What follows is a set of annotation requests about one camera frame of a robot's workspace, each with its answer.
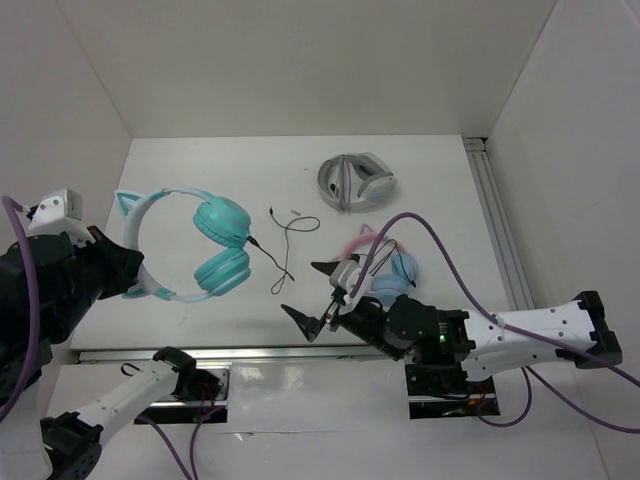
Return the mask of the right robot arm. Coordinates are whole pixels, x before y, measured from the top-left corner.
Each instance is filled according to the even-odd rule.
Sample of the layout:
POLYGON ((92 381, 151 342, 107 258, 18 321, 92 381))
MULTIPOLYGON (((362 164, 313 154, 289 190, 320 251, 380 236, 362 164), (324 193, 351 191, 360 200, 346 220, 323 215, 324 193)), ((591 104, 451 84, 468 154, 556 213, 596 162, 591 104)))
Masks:
POLYGON ((394 361, 436 372, 448 392, 536 363, 567 361, 578 369, 598 369, 622 361, 595 291, 552 308, 485 317, 477 310, 441 310, 406 294, 389 307, 368 295, 352 297, 349 290, 362 270, 358 255, 312 266, 333 288, 325 313, 316 318, 283 308, 308 342, 324 328, 344 329, 394 361))

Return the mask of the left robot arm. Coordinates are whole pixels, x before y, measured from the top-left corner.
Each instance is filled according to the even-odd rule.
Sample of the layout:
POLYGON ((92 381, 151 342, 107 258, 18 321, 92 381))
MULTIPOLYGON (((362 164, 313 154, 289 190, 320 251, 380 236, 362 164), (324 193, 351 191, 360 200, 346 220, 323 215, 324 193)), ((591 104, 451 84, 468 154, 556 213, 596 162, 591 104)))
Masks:
POLYGON ((71 380, 68 341, 94 304, 132 286, 143 256, 90 227, 21 237, 1 256, 1 476, 85 479, 109 441, 154 402, 189 397, 196 362, 165 347, 105 388, 71 380))

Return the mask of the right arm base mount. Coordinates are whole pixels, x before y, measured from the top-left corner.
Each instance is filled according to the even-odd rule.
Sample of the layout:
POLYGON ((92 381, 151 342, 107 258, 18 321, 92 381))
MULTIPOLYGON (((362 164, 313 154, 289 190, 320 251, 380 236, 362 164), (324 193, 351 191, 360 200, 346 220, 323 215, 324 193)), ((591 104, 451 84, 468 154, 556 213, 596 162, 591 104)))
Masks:
POLYGON ((500 415, 492 377, 469 382, 458 367, 437 370, 416 364, 406 364, 405 374, 411 420, 476 417, 479 406, 483 415, 500 415))

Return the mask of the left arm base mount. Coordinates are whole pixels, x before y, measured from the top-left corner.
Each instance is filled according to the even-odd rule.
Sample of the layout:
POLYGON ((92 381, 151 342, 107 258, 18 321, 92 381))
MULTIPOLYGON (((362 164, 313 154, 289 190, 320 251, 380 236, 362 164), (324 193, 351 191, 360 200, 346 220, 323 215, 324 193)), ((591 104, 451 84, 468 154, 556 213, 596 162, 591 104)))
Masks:
POLYGON ((141 416, 158 425, 222 424, 228 419, 230 368, 198 370, 186 393, 152 403, 141 416))

